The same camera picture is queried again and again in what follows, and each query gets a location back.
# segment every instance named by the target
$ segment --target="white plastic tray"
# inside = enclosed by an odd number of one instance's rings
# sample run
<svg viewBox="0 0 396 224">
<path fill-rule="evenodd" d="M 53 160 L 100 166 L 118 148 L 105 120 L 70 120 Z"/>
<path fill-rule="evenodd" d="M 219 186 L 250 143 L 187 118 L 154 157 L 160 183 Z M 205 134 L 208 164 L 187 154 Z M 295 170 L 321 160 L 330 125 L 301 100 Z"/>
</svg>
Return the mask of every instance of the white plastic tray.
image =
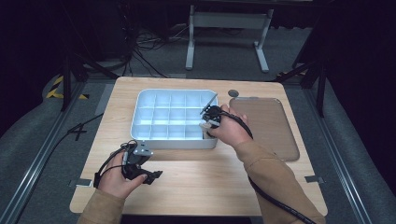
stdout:
<svg viewBox="0 0 396 224">
<path fill-rule="evenodd" d="M 150 148 L 213 148 L 217 138 L 204 139 L 202 109 L 216 93 L 210 90 L 148 89 L 139 92 L 131 136 Z M 216 98 L 212 105 L 218 104 Z"/>
</svg>

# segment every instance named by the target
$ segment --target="gray carpet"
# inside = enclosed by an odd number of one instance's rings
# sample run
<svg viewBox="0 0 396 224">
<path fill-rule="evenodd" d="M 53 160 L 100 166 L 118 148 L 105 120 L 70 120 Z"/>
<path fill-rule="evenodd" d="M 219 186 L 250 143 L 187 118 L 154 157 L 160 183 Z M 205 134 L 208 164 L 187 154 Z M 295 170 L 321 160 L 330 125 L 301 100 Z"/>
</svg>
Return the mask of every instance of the gray carpet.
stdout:
<svg viewBox="0 0 396 224">
<path fill-rule="evenodd" d="M 270 67 L 268 74 L 263 74 L 260 70 L 251 45 L 257 33 L 250 31 L 243 31 L 240 35 L 226 35 L 215 30 L 200 32 L 196 36 L 195 60 L 191 71 L 184 69 L 187 53 L 185 39 L 142 53 L 155 68 L 171 77 L 265 81 L 274 78 L 279 72 L 291 69 L 291 64 L 309 32 L 308 29 L 269 31 L 264 44 L 264 53 Z M 125 76 L 149 76 L 148 69 L 137 60 L 131 61 L 131 71 L 132 73 L 128 68 Z M 325 180 L 320 187 L 329 209 L 326 219 L 328 223 L 358 223 L 331 162 L 326 139 L 315 119 L 316 114 L 310 108 L 304 91 L 299 86 L 292 85 L 299 79 L 294 77 L 288 80 L 285 89 L 314 170 Z M 43 90 L 43 95 L 48 92 L 52 83 L 53 80 Z M 103 112 L 112 84 L 114 80 L 103 75 L 92 75 L 83 89 L 84 94 L 90 95 L 89 99 L 77 100 L 72 105 L 58 138 L 77 124 Z M 13 192 L 21 183 L 24 172 L 45 141 L 61 106 L 61 99 L 45 99 L 42 105 L 21 118 L 0 139 L 0 211 L 5 210 Z M 352 173 L 373 223 L 393 223 L 396 219 L 395 198 L 368 157 L 330 84 L 327 84 L 324 113 L 332 137 Z M 77 141 L 77 135 L 71 133 L 56 147 L 21 214 L 19 223 L 77 221 L 78 215 L 69 210 L 74 188 L 68 184 L 70 180 L 79 178 L 100 120 L 99 118 L 84 125 L 83 130 L 87 132 L 82 133 Z"/>
</svg>

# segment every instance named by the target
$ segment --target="sweater sleeve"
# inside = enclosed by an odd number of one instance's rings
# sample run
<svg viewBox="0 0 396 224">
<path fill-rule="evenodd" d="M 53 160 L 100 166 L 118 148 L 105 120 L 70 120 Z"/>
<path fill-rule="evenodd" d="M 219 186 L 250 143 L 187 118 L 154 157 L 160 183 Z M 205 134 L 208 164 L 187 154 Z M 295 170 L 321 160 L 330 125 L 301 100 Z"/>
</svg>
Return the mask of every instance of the sweater sleeve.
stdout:
<svg viewBox="0 0 396 224">
<path fill-rule="evenodd" d="M 235 147 L 248 176 L 266 194 L 290 206 L 316 223 L 326 223 L 324 216 L 306 197 L 289 166 L 269 148 L 249 141 Z M 264 223 L 303 223 L 257 194 Z"/>
<path fill-rule="evenodd" d="M 78 224 L 120 223 L 124 203 L 125 200 L 97 189 L 79 217 Z"/>
</svg>

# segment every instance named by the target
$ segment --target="hand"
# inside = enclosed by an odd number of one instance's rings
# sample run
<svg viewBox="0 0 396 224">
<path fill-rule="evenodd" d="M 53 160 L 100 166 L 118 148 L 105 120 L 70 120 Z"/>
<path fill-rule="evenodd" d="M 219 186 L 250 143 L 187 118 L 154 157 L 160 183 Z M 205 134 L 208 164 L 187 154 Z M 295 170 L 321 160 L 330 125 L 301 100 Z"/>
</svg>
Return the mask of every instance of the hand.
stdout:
<svg viewBox="0 0 396 224">
<path fill-rule="evenodd" d="M 229 108 L 227 105 L 222 105 L 221 109 L 225 112 L 236 115 L 244 121 L 246 125 L 248 125 L 248 117 L 246 115 L 238 114 L 234 109 Z M 236 147 L 238 144 L 246 141 L 252 141 L 247 131 L 239 123 L 226 116 L 221 116 L 220 126 L 217 129 L 209 130 L 209 133 L 217 137 L 223 143 L 232 147 Z"/>
<path fill-rule="evenodd" d="M 113 166 L 122 165 L 123 154 L 124 152 L 118 153 L 108 162 L 106 168 L 108 169 Z M 146 178 L 147 175 L 140 175 L 129 181 L 123 177 L 121 167 L 111 168 L 111 170 L 103 174 L 98 189 L 118 198 L 126 199 L 134 189 L 143 184 Z"/>
</svg>

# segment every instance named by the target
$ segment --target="metal leg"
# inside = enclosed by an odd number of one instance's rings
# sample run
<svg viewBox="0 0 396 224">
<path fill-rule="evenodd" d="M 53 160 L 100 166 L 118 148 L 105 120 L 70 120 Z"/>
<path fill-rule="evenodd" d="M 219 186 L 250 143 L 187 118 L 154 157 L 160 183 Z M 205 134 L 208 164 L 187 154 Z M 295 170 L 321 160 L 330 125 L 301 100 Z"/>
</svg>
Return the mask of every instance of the metal leg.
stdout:
<svg viewBox="0 0 396 224">
<path fill-rule="evenodd" d="M 186 69 L 192 69 L 192 63 L 194 61 L 194 6 L 190 6 L 190 39 L 189 47 L 187 49 Z"/>
<path fill-rule="evenodd" d="M 268 68 L 267 61 L 265 60 L 264 52 L 262 51 L 262 46 L 264 45 L 264 40 L 265 40 L 265 37 L 267 36 L 268 28 L 270 26 L 273 13 L 274 13 L 273 9 L 268 10 L 267 18 L 264 21 L 264 24 L 262 25 L 262 37 L 261 37 L 260 41 L 254 42 L 254 47 L 256 49 L 257 57 L 260 62 L 260 67 L 262 68 L 262 71 L 264 73 L 268 73 L 269 68 Z"/>
</svg>

